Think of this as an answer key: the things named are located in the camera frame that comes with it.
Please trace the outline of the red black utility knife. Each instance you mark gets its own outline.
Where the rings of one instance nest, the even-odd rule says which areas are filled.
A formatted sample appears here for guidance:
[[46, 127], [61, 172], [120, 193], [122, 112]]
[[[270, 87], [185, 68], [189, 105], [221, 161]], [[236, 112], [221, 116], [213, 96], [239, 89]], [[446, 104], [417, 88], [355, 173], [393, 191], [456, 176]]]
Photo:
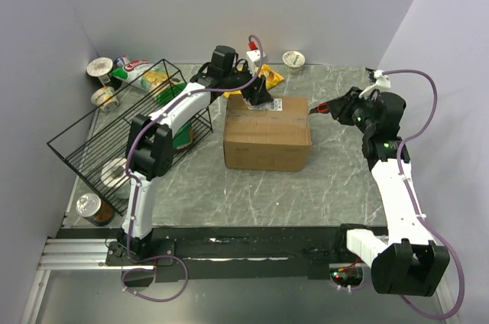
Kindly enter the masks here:
[[330, 110], [327, 102], [320, 103], [316, 107], [309, 110], [309, 114], [329, 114]]

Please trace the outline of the brown cardboard express box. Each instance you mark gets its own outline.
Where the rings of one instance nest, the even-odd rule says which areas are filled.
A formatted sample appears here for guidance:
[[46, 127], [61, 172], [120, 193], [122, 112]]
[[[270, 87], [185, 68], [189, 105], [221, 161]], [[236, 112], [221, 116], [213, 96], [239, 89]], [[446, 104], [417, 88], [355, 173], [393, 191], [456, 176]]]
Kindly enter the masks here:
[[301, 171], [312, 148], [308, 100], [278, 96], [264, 109], [228, 97], [223, 131], [225, 165], [236, 170]]

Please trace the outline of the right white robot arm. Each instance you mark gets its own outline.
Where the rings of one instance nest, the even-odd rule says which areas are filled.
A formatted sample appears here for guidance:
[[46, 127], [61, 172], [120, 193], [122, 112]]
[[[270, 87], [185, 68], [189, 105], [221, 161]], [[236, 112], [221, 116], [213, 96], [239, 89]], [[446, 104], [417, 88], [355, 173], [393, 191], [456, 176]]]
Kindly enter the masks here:
[[387, 241], [370, 228], [344, 224], [334, 243], [335, 256], [345, 262], [358, 256], [371, 269], [377, 293], [432, 296], [450, 257], [419, 220], [410, 179], [410, 156], [401, 144], [400, 120], [405, 100], [392, 92], [361, 97], [352, 87], [329, 100], [326, 111], [342, 125], [362, 133], [362, 153], [379, 189], [387, 220]]

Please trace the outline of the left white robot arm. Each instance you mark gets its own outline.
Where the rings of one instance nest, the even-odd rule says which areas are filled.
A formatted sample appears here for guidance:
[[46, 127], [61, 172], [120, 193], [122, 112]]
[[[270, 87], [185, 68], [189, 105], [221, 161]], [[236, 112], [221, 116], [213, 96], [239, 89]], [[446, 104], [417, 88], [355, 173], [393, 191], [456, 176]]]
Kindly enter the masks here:
[[246, 60], [235, 60], [234, 49], [218, 45], [212, 59], [204, 63], [183, 91], [149, 116], [132, 119], [126, 149], [125, 173], [131, 192], [118, 242], [133, 264], [143, 264], [151, 255], [152, 215], [156, 199], [154, 186], [171, 168], [173, 139], [177, 131], [225, 92], [239, 91], [248, 105], [272, 102], [266, 77], [261, 75], [264, 54], [260, 50], [258, 68]]

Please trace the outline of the yellow Lays chips bag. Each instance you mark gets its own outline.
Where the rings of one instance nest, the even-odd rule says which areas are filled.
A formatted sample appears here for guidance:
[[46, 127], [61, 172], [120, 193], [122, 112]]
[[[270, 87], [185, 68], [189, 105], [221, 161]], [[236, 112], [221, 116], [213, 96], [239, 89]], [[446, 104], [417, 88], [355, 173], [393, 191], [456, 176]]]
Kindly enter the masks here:
[[[238, 65], [238, 70], [241, 71], [244, 67], [244, 64]], [[269, 90], [280, 82], [284, 80], [284, 76], [279, 74], [276, 70], [268, 66], [267, 64], [263, 64], [262, 69], [260, 71], [260, 76], [264, 76], [266, 79], [266, 89]], [[241, 91], [234, 92], [224, 92], [223, 96], [228, 98], [230, 95], [241, 95]]]

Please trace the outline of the white yogurt cup rear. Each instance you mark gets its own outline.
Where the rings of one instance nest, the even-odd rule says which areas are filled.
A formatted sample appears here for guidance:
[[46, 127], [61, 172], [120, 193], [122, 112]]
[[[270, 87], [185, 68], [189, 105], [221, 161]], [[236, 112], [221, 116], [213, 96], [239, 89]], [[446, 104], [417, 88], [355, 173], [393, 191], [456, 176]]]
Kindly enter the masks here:
[[283, 65], [288, 73], [296, 73], [305, 64], [305, 56], [296, 50], [289, 50], [282, 56]]

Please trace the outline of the green lidded jar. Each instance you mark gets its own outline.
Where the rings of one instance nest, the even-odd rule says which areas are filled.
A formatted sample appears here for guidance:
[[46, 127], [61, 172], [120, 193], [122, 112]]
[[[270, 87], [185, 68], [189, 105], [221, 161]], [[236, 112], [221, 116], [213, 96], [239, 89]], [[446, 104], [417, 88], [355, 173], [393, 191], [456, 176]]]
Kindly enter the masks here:
[[190, 148], [193, 144], [193, 127], [192, 123], [187, 122], [173, 137], [173, 150], [175, 153], [180, 153]]

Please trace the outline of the green white chips bag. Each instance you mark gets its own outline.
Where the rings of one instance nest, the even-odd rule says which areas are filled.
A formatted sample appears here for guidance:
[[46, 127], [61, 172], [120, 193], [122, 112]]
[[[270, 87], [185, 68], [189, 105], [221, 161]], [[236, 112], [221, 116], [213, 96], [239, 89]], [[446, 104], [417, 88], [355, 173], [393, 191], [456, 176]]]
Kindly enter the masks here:
[[175, 84], [174, 81], [169, 80], [163, 64], [154, 64], [148, 60], [132, 60], [127, 65], [126, 71], [113, 69], [110, 75], [150, 93], [155, 99], [159, 99], [166, 89]]

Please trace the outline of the blue white small packet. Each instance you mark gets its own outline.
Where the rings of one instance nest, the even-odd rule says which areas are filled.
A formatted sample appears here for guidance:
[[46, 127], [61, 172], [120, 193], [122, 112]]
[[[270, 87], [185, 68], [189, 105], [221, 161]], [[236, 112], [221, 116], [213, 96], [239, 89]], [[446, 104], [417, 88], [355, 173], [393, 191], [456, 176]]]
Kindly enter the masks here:
[[127, 65], [130, 62], [131, 61], [126, 56], [116, 57], [114, 60], [114, 69], [115, 70], [122, 69], [122, 70], [126, 71]]

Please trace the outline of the white yogurt cup lying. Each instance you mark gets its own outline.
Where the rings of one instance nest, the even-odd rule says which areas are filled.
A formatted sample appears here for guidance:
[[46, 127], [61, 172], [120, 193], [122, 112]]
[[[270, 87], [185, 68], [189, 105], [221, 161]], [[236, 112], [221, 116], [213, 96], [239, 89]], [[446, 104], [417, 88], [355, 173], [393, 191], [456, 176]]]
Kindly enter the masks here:
[[119, 100], [111, 86], [104, 86], [92, 94], [91, 103], [103, 112], [110, 112], [118, 107]]

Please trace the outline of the white yogurt cup upright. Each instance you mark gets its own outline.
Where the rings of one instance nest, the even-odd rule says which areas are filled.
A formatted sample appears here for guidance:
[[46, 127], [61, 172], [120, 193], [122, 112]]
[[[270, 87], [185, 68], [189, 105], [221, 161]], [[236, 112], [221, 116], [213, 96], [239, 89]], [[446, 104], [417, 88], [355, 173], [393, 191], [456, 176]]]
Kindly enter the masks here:
[[108, 86], [111, 82], [110, 72], [112, 71], [113, 61], [108, 57], [99, 57], [92, 60], [86, 72], [91, 77], [96, 77], [103, 86]]

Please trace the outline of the white tape roll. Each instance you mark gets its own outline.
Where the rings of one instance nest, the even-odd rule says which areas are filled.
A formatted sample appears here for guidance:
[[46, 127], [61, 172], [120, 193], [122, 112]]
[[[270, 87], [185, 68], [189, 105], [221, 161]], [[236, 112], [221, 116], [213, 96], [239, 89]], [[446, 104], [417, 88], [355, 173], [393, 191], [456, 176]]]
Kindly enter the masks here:
[[100, 180], [109, 196], [127, 199], [130, 195], [130, 179], [125, 173], [126, 159], [115, 158], [106, 163], [101, 172]]

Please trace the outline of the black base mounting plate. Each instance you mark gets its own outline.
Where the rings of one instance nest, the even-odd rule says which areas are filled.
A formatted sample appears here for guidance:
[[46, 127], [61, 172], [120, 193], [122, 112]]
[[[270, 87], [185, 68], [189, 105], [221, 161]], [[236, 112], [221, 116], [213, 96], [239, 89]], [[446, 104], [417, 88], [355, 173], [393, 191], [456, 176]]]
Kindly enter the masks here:
[[[328, 280], [333, 265], [354, 263], [345, 225], [269, 227], [159, 227], [125, 247], [119, 234], [108, 246], [109, 267], [154, 268], [156, 281], [306, 277]], [[128, 258], [127, 253], [134, 254]]]

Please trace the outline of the metal tin can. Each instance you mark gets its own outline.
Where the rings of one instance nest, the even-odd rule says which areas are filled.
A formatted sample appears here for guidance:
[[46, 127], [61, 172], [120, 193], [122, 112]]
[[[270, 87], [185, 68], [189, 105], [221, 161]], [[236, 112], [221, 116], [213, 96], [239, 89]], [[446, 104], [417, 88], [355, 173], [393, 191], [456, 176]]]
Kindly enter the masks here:
[[95, 193], [86, 193], [78, 198], [76, 213], [98, 227], [108, 225], [115, 217], [115, 210]]

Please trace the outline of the aluminium rail frame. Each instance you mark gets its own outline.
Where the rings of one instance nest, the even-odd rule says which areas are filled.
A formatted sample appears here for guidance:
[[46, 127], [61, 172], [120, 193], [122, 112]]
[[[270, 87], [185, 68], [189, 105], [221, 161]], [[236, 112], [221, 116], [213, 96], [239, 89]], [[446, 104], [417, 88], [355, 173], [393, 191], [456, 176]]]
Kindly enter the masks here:
[[87, 271], [106, 269], [108, 245], [114, 239], [56, 239], [48, 238], [40, 261], [39, 271]]

